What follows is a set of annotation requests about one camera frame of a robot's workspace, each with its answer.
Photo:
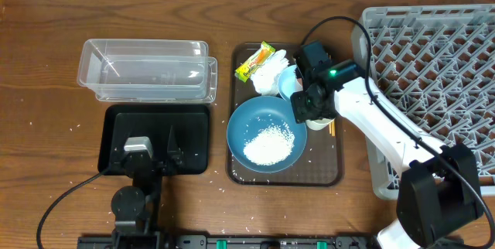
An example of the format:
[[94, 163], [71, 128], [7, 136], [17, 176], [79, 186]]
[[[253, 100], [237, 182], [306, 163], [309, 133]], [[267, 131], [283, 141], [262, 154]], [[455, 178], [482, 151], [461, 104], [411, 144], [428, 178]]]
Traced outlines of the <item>white cup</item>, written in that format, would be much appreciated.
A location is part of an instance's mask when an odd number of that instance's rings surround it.
[[328, 118], [306, 120], [306, 126], [313, 131], [319, 131], [324, 129], [327, 125], [330, 125], [332, 122], [333, 119]]

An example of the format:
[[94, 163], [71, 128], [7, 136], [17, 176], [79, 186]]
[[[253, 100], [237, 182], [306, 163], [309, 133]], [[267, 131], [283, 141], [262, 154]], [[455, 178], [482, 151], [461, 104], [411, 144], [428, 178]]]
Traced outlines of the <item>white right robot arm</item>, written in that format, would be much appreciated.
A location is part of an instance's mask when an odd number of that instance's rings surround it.
[[358, 127], [400, 177], [397, 219], [376, 236], [382, 248], [427, 248], [481, 216], [484, 202], [472, 151], [445, 145], [409, 121], [348, 60], [296, 62], [303, 89], [291, 96], [297, 122], [341, 116]]

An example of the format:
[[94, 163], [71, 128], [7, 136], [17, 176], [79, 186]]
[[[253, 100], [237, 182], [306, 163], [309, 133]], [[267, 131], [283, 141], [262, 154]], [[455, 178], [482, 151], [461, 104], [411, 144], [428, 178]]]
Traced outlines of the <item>grey dishwasher rack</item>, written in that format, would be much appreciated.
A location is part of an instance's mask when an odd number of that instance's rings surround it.
[[481, 192], [494, 195], [494, 6], [370, 7], [351, 35], [388, 100], [421, 130], [472, 149]]

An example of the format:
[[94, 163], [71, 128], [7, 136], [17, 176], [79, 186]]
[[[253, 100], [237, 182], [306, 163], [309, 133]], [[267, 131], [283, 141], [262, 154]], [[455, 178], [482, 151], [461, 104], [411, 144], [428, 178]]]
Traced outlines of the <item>wooden chopstick right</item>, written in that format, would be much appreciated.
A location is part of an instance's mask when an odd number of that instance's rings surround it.
[[331, 129], [332, 129], [332, 136], [333, 136], [333, 137], [335, 137], [335, 135], [336, 135], [335, 121], [333, 121], [333, 122], [331, 123], [331, 125], [332, 125], [332, 126], [331, 126]]

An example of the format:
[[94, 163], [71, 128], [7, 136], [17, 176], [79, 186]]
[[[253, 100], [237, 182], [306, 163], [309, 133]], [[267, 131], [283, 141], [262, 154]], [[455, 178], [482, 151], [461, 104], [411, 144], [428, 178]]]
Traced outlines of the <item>black plastic tray bin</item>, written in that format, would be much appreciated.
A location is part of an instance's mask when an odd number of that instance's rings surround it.
[[185, 165], [177, 175], [198, 175], [206, 171], [210, 144], [210, 110], [202, 104], [115, 104], [104, 116], [101, 147], [97, 169], [107, 170], [109, 162], [123, 154], [123, 146], [130, 137], [147, 136], [153, 151], [162, 156], [166, 152], [166, 138], [170, 127], [185, 156]]

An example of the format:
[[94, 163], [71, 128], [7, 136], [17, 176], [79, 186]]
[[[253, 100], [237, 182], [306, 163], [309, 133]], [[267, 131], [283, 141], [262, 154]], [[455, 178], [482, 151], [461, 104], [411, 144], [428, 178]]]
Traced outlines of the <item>light blue small bowl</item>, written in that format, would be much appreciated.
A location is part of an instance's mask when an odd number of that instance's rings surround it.
[[295, 83], [297, 79], [296, 71], [297, 71], [297, 66], [291, 65], [289, 67], [286, 67], [281, 72], [278, 78], [278, 92], [280, 96], [286, 101], [290, 101], [290, 97], [295, 92], [298, 92], [295, 90]]

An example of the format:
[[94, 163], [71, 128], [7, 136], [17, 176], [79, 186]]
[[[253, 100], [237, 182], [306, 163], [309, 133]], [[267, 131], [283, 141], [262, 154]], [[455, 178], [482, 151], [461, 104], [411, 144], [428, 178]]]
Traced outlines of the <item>crumpled white tissue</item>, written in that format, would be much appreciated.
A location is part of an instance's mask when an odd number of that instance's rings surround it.
[[262, 96], [278, 94], [278, 78], [289, 65], [286, 50], [280, 49], [270, 56], [264, 64], [251, 76], [255, 91]]

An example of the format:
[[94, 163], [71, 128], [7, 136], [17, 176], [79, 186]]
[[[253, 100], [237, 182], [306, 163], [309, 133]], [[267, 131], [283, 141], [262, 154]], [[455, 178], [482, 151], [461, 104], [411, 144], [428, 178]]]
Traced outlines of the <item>white rice pile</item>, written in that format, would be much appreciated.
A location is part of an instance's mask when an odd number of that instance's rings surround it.
[[295, 136], [289, 126], [271, 124], [244, 145], [243, 153], [255, 165], [274, 165], [292, 153]]

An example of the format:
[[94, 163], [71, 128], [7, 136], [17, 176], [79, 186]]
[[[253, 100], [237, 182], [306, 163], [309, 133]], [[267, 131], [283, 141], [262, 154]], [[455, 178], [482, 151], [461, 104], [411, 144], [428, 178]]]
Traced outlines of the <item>brown serving tray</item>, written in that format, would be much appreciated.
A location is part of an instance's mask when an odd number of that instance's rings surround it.
[[[232, 105], [230, 117], [234, 111], [251, 98], [261, 97], [251, 81], [242, 82], [232, 77]], [[329, 125], [319, 131], [306, 126], [306, 147], [299, 160], [281, 172], [261, 173], [247, 169], [235, 159], [227, 145], [227, 174], [236, 183], [242, 185], [271, 186], [325, 186], [337, 184], [343, 177], [341, 120], [336, 119], [336, 135], [329, 133]]]

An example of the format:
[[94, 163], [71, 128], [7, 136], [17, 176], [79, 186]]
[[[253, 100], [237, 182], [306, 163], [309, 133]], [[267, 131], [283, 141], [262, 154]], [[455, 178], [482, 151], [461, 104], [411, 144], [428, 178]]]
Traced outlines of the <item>large blue plate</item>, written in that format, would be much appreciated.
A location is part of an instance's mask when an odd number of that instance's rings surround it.
[[[244, 145], [254, 138], [260, 129], [271, 124], [286, 123], [294, 133], [295, 141], [291, 155], [274, 165], [255, 165], [243, 153]], [[299, 160], [305, 150], [307, 130], [295, 121], [291, 105], [278, 97], [261, 96], [241, 104], [231, 115], [227, 126], [227, 144], [230, 152], [247, 169], [261, 173], [275, 173], [287, 169]]]

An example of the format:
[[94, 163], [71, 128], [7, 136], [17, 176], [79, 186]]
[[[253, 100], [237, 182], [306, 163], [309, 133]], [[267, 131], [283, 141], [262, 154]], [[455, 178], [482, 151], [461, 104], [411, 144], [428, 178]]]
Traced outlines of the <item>yellow snack wrapper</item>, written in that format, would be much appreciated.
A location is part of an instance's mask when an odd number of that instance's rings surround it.
[[260, 48], [235, 70], [234, 76], [245, 83], [274, 53], [275, 48], [263, 41]]

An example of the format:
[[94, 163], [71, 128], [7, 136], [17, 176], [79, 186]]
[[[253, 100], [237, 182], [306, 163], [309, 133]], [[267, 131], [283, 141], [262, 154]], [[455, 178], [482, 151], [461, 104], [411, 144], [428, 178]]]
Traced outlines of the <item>clear plastic bin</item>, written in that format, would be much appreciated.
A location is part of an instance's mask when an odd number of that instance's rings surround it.
[[210, 104], [217, 73], [204, 41], [89, 39], [77, 82], [99, 101]]

